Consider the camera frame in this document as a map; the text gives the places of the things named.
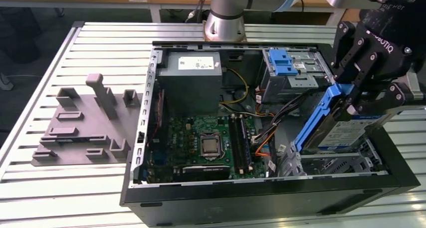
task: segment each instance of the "table leg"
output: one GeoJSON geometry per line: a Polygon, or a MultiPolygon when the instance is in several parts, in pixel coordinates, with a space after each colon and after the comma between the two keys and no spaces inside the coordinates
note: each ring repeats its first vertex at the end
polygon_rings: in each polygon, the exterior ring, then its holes
{"type": "Polygon", "coordinates": [[[157,23],[162,22],[160,9],[162,9],[162,6],[159,4],[151,4],[149,5],[152,22],[157,22],[157,23]]]}
{"type": "Polygon", "coordinates": [[[0,73],[0,89],[3,91],[11,91],[13,89],[13,84],[11,83],[11,81],[3,73],[0,73]]]}
{"type": "Polygon", "coordinates": [[[335,8],[334,13],[330,15],[327,24],[328,26],[336,26],[342,20],[343,14],[346,9],[344,8],[335,8]]]}
{"type": "Polygon", "coordinates": [[[55,9],[57,17],[64,17],[64,15],[65,15],[64,8],[63,7],[56,7],[53,9],[55,9]]]}

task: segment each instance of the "floor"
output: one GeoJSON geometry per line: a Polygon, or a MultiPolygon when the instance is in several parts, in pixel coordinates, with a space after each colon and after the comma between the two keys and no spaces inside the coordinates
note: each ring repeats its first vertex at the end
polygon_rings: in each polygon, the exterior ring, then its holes
{"type": "MultiPolygon", "coordinates": [[[[35,39],[41,54],[40,58],[29,64],[15,64],[0,52],[0,71],[5,76],[35,75],[9,77],[8,79],[15,84],[13,90],[0,90],[0,145],[8,135],[4,131],[13,128],[39,84],[40,78],[36,76],[44,75],[72,23],[75,21],[151,22],[151,14],[147,9],[67,8],[64,17],[57,17],[52,8],[33,8],[32,12],[43,30],[43,34],[35,39]]],[[[183,22],[190,12],[190,10],[162,10],[163,22],[183,22]]],[[[246,13],[246,23],[270,23],[270,15],[266,13],[255,11],[246,13]]]]}

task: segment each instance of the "power supply label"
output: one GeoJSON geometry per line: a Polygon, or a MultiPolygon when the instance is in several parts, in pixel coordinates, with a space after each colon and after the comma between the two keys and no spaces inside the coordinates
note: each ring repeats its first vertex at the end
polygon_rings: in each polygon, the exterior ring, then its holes
{"type": "Polygon", "coordinates": [[[336,150],[351,146],[382,116],[352,116],[350,121],[338,122],[324,140],[319,143],[320,150],[336,150]]]}
{"type": "Polygon", "coordinates": [[[214,57],[180,57],[179,70],[208,70],[214,69],[214,57]]]}

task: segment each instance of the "motherboard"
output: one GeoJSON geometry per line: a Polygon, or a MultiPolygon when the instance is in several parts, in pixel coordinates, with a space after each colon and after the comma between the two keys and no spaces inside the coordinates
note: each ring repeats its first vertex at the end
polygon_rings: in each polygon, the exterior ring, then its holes
{"type": "Polygon", "coordinates": [[[156,182],[228,180],[264,177],[262,159],[252,159],[251,116],[195,116],[171,118],[167,149],[153,151],[156,182]]]}

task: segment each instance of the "slotted metal table surface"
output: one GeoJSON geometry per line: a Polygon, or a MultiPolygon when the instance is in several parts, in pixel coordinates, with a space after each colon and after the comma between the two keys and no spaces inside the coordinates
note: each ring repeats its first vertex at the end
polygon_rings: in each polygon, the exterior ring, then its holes
{"type": "MultiPolygon", "coordinates": [[[[124,164],[33,167],[31,156],[56,110],[60,87],[89,94],[85,75],[103,73],[113,93],[143,92],[151,42],[203,40],[198,24],[92,23],[73,27],[0,149],[0,223],[4,228],[145,227],[119,206],[124,164]]],[[[335,28],[247,25],[248,41],[332,43],[335,28]]],[[[343,216],[304,217],[199,227],[426,227],[426,111],[409,111],[386,124],[422,185],[343,216]]]]}

